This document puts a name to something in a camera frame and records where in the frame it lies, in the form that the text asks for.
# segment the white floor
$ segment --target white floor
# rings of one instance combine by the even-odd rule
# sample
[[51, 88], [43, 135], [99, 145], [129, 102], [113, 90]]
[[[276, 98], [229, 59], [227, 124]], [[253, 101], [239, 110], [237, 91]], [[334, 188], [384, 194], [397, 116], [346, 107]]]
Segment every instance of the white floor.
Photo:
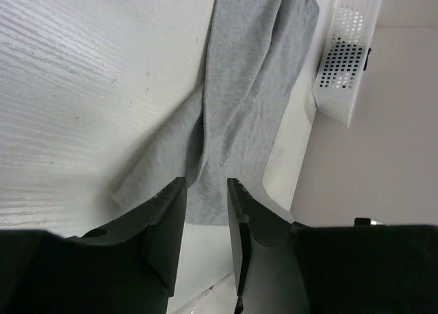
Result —
[[234, 275], [230, 274], [173, 314], [232, 314], [236, 302]]

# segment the gray fabric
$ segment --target gray fabric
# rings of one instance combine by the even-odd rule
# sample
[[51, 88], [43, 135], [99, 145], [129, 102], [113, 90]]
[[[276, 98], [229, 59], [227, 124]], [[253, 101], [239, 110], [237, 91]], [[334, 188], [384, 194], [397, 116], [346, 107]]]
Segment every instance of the gray fabric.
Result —
[[216, 0], [205, 82], [114, 194], [125, 210], [186, 176], [186, 221], [228, 224], [228, 177], [268, 207], [263, 173], [318, 19], [314, 0]]

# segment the gray cloth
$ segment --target gray cloth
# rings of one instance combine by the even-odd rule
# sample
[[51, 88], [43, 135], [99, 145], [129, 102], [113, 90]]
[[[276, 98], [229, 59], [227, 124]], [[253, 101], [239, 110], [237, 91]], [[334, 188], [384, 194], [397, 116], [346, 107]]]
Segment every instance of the gray cloth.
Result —
[[263, 173], [318, 19], [315, 0], [216, 0], [205, 82], [155, 136], [114, 194], [125, 210], [177, 176], [186, 221], [223, 225], [227, 178], [268, 207]]

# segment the white plastic basket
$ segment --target white plastic basket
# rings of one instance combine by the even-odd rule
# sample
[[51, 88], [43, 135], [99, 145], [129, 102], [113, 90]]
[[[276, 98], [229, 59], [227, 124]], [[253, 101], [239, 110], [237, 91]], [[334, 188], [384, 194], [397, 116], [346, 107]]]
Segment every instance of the white plastic basket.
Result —
[[382, 0], [336, 0], [313, 87], [321, 112], [350, 126]]

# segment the white wall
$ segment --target white wall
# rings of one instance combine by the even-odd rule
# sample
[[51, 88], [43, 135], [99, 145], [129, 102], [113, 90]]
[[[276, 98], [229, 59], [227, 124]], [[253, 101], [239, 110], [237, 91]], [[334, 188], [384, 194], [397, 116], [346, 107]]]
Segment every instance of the white wall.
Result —
[[381, 27], [438, 27], [437, 0], [383, 0]]
[[349, 129], [317, 113], [292, 213], [438, 224], [438, 29], [378, 28]]

